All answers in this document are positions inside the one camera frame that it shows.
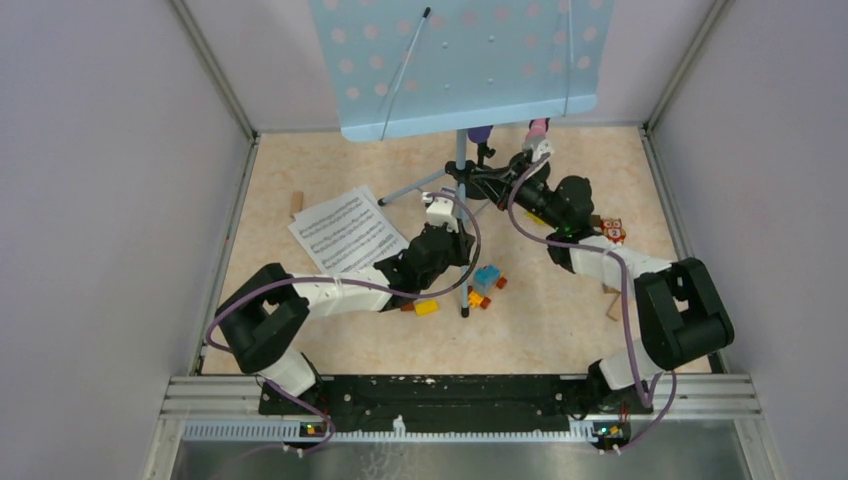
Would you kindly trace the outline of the light blue music stand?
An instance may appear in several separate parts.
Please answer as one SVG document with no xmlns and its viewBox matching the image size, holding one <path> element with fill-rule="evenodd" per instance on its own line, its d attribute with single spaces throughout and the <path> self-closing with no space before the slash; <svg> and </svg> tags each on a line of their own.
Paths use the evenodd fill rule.
<svg viewBox="0 0 848 480">
<path fill-rule="evenodd" d="M 316 1 L 343 136 L 377 141 L 585 113 L 608 1 Z"/>
</svg>

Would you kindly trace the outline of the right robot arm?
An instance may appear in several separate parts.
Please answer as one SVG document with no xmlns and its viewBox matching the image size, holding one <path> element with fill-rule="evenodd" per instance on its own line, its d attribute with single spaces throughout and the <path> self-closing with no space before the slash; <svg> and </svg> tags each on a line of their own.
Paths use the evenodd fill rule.
<svg viewBox="0 0 848 480">
<path fill-rule="evenodd" d="M 590 366 L 586 397 L 594 409 L 614 411 L 627 390 L 649 407 L 663 373 L 734 341 L 734 326 L 706 265 L 694 257 L 655 258 L 610 239 L 593 223 L 589 179 L 566 176 L 551 188 L 549 166 L 526 152 L 505 167 L 468 163 L 466 169 L 473 198 L 506 213 L 520 207 L 551 227 L 541 242 L 554 264 L 619 292 L 625 347 Z"/>
</svg>

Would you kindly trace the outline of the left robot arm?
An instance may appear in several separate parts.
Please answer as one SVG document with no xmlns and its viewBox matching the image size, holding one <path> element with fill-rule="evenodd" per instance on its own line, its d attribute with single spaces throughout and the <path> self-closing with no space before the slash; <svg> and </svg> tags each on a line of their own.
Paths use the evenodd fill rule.
<svg viewBox="0 0 848 480">
<path fill-rule="evenodd" d="M 260 268 L 218 308 L 211 325 L 240 371 L 282 389 L 297 413 L 319 404 L 318 375 L 292 343 L 313 319 L 355 312 L 388 312 L 432 297 L 430 287 L 451 267 L 467 267 L 479 247 L 464 228 L 425 225 L 409 246 L 375 264 L 343 274 L 304 276 L 281 264 Z"/>
</svg>

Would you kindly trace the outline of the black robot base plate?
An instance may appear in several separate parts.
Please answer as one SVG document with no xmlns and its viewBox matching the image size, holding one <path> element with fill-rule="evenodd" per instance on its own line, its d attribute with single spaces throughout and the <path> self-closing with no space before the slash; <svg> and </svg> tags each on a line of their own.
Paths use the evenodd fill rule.
<svg viewBox="0 0 848 480">
<path fill-rule="evenodd" d="M 401 419 L 411 433 L 564 432 L 591 415 L 649 414 L 634 387 L 596 379 L 536 375 L 324 376 L 295 404 L 264 387 L 265 416 L 326 414 L 338 432 L 383 432 Z"/>
</svg>

